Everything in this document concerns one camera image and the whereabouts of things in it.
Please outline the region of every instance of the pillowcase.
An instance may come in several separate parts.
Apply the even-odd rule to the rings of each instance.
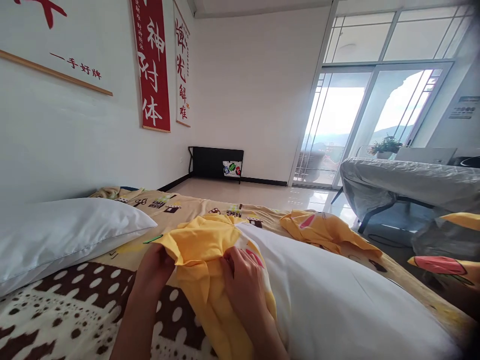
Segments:
[[[346,257],[249,223],[291,359],[456,359],[437,319],[396,283]]]
[[[141,210],[104,198],[0,208],[0,297],[156,226]]]

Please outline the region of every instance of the white window frame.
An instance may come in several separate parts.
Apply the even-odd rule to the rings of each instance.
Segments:
[[[394,34],[395,26],[396,26],[396,24],[397,24],[397,22],[400,18],[400,15],[403,11],[425,10],[425,9],[434,9],[434,8],[450,7],[450,6],[423,6],[423,7],[419,6],[419,7],[412,7],[412,8],[408,8],[408,9],[398,9],[398,10],[385,10],[385,11],[376,11],[376,12],[359,12],[359,13],[349,13],[349,14],[336,14],[337,8],[338,8],[338,3],[339,3],[339,0],[333,0],[332,1],[332,6],[330,8],[330,13],[329,13],[329,16],[328,16],[328,21],[327,21],[325,33],[324,33],[324,36],[323,36],[323,39],[322,39],[320,54],[319,54],[318,62],[317,62],[317,68],[315,70],[315,76],[313,78],[312,85],[311,85],[309,104],[311,105],[314,101],[315,91],[317,89],[317,85],[318,85],[318,81],[319,81],[319,77],[320,77],[321,73],[361,72],[361,70],[357,70],[357,69],[361,69],[361,67],[364,67],[363,70],[366,70],[366,68],[374,67],[374,70],[373,70],[372,75],[370,77],[370,80],[368,82],[367,88],[365,89],[365,94],[364,94],[363,100],[360,104],[360,108],[358,110],[355,121],[353,123],[352,130],[350,131],[350,136],[348,137],[347,145],[345,146],[345,150],[344,150],[344,153],[343,153],[343,156],[342,156],[342,161],[343,161],[344,159],[346,159],[346,156],[348,156],[348,154],[350,153],[355,134],[357,133],[358,128],[360,126],[360,121],[362,119],[365,108],[368,104],[368,99],[370,99],[370,95],[372,93],[373,86],[375,85],[375,81],[376,81],[378,73],[380,71],[388,69],[388,67],[387,67],[388,65],[392,65],[392,66],[395,65],[395,66],[391,67],[391,69],[396,69],[396,70],[403,70],[403,69],[408,70],[408,69],[415,68],[415,66],[419,66],[419,65],[422,65],[422,64],[424,64],[424,65],[435,64],[437,66],[441,66],[442,69],[443,69],[442,75],[441,75],[441,81],[439,81],[439,83],[436,84],[434,90],[432,91],[432,94],[429,96],[428,101],[425,103],[420,115],[418,116],[418,119],[415,122],[415,126],[413,127],[412,131],[410,132],[410,135],[408,136],[408,138],[405,141],[405,144],[412,144],[415,136],[417,135],[417,133],[418,133],[418,131],[419,131],[421,125],[422,125],[423,120],[425,119],[425,117],[428,113],[428,110],[430,109],[432,103],[435,100],[435,97],[437,96],[440,88],[442,87],[443,81],[445,80],[446,76],[448,75],[448,72],[450,71],[451,67],[455,63],[455,59],[458,55],[458,52],[462,48],[462,45],[465,41],[465,38],[467,37],[468,33],[472,29],[474,21],[470,22],[470,24],[469,24],[468,28],[466,29],[465,34],[463,35],[463,38],[459,42],[458,47],[455,50],[454,56],[452,58],[384,61],[383,58],[385,57],[385,54],[387,53],[388,46],[389,46],[390,41],[392,39],[392,36]],[[464,5],[468,5],[468,4],[467,3],[459,3],[459,4],[456,4],[454,6],[457,6],[457,11],[458,11],[460,6],[464,6]],[[465,12],[465,15],[463,16],[462,21],[467,16],[471,16],[471,15],[466,15],[468,13],[468,11],[469,10],[467,10]],[[388,30],[388,33],[387,33],[387,36],[386,36],[386,39],[385,39],[385,44],[383,45],[383,48],[382,48],[382,51],[380,53],[378,61],[358,61],[358,62],[342,62],[342,63],[338,63],[338,62],[324,63],[323,62],[324,59],[325,59],[327,50],[328,50],[328,45],[329,45],[329,42],[330,42],[330,36],[331,36],[332,30],[333,30],[333,24],[334,24],[334,21],[335,21],[336,18],[344,17],[344,16],[371,15],[371,14],[393,13],[393,12],[395,12],[395,14],[393,16],[393,19],[392,19],[392,22],[391,22],[391,25],[390,25],[390,29]],[[305,129],[307,127],[308,120],[309,120],[308,117],[303,120],[303,122],[301,124],[303,129]],[[295,152],[295,157],[293,159],[293,164],[292,164],[291,171],[290,171],[290,178],[289,178],[289,181],[288,181],[288,186],[292,186],[293,181],[294,181],[295,170],[297,168],[297,164],[298,164],[298,160],[299,160],[304,136],[305,136],[304,131],[302,131],[302,133],[301,133],[301,135],[298,139],[297,149],[296,149],[296,152]],[[333,180],[333,184],[338,183],[338,181],[339,181],[338,177],[339,176],[340,176],[340,173],[337,171],[337,173],[335,175],[335,178]],[[305,182],[305,183],[302,183],[301,185],[302,186],[307,186],[307,187],[315,187],[315,188],[330,188],[330,189],[340,188],[339,186],[332,187],[329,184],[319,184],[319,183],[306,183]]]

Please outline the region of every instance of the cartoon print bedsheet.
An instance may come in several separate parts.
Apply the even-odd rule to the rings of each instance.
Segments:
[[[114,251],[78,264],[0,299],[0,359],[108,359],[135,272],[149,243],[199,215],[221,214],[290,237],[287,215],[263,206],[232,204],[156,190],[106,187],[92,195],[148,214],[158,227]],[[342,254],[402,286],[429,309],[459,344],[474,321],[383,254],[368,258],[346,244]],[[172,276],[157,305],[153,359],[216,359],[187,298]]]

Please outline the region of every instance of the potted plant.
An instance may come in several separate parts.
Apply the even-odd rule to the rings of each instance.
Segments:
[[[376,155],[377,159],[389,159],[392,153],[398,153],[402,143],[397,141],[394,136],[385,136],[381,142],[375,141],[368,152]]]

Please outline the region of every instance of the black baseboard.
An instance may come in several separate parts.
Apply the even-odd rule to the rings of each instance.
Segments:
[[[241,177],[240,180],[247,183],[257,183],[257,184],[277,185],[277,186],[288,186],[289,184],[287,181],[257,179],[254,177],[243,177],[243,176]]]
[[[175,180],[175,181],[172,181],[171,183],[165,185],[165,186],[162,186],[161,188],[158,189],[158,191],[161,191],[161,192],[167,192],[169,191],[170,189],[176,187],[178,184],[181,184],[183,183],[185,180],[189,179],[192,177],[192,174],[188,173],[187,175],[185,176],[182,176],[181,178]]]

